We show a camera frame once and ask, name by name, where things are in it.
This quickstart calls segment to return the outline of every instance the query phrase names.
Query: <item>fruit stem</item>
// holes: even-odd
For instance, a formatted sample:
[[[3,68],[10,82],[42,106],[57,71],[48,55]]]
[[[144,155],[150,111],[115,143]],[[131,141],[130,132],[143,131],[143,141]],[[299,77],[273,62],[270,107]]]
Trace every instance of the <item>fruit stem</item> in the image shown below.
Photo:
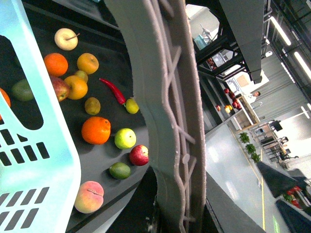
[[[75,36],[73,36],[73,37],[70,37],[70,38],[68,38],[68,39],[66,39],[66,40],[71,40],[71,39],[73,39],[73,38],[75,38],[75,37],[77,37],[77,36],[79,36],[80,35],[80,33],[78,33],[77,35],[75,35]]]

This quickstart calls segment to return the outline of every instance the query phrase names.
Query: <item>red chili pepper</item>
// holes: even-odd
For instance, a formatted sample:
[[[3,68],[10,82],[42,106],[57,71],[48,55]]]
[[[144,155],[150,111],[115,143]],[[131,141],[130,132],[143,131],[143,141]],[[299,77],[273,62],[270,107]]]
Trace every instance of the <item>red chili pepper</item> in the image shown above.
[[[112,82],[110,82],[106,79],[102,79],[102,78],[100,78],[99,80],[102,81],[104,84],[106,84],[110,88],[110,90],[115,95],[119,104],[122,104],[125,106],[126,99],[125,99],[124,95],[122,94],[122,92]]]

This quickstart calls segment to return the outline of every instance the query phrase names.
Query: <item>ceiling light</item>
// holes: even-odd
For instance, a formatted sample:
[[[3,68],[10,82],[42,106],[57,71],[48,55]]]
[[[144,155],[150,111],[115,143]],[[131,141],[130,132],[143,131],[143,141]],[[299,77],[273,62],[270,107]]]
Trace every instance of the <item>ceiling light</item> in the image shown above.
[[[278,30],[278,32],[280,33],[280,35],[282,36],[283,40],[285,41],[285,43],[287,45],[291,45],[291,41],[289,40],[289,38],[287,37],[287,35],[285,34],[285,32],[283,31],[283,29],[281,28],[281,26],[279,25],[279,23],[277,22],[277,20],[274,17],[270,18],[271,21],[273,22],[274,26],[276,27],[276,29]]]
[[[303,60],[303,58],[300,56],[299,52],[295,52],[294,55],[297,58],[297,60],[299,61],[301,67],[306,72],[306,74],[309,76],[309,78],[311,78],[311,70],[309,69],[309,67],[307,66],[307,64]]]
[[[308,119],[310,119],[310,117],[309,117],[309,115],[308,115],[306,109],[305,109],[303,106],[301,106],[301,110],[302,110],[303,113],[306,115],[306,117],[307,117]]]
[[[288,69],[286,68],[284,63],[281,62],[281,65],[283,66],[283,68],[284,68],[285,72],[288,74],[288,76],[291,78],[292,82],[295,83],[295,80],[293,79],[292,75],[290,74],[290,72],[288,71]]]

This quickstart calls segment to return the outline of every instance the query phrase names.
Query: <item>white floor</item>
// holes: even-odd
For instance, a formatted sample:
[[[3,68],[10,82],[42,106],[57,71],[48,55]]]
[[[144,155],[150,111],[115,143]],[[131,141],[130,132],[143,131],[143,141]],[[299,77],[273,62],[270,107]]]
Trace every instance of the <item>white floor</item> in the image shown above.
[[[263,180],[257,167],[247,159],[227,125],[206,137],[206,171],[236,205],[267,233],[278,232],[275,228],[279,228],[279,232],[289,233],[275,206],[276,199],[264,182],[261,185]]]

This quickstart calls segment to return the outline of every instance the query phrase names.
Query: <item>potted plant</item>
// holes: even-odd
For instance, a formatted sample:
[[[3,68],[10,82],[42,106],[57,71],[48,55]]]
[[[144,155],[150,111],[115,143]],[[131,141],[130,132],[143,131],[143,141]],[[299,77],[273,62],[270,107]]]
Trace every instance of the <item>potted plant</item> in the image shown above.
[[[246,149],[248,154],[253,154],[256,152],[256,148],[253,144],[247,144]]]
[[[258,163],[260,161],[260,156],[257,153],[252,153],[251,159],[254,161],[254,163]]]
[[[249,136],[248,136],[248,134],[246,132],[240,133],[239,135],[240,135],[241,142],[243,142],[244,144],[250,142]]]

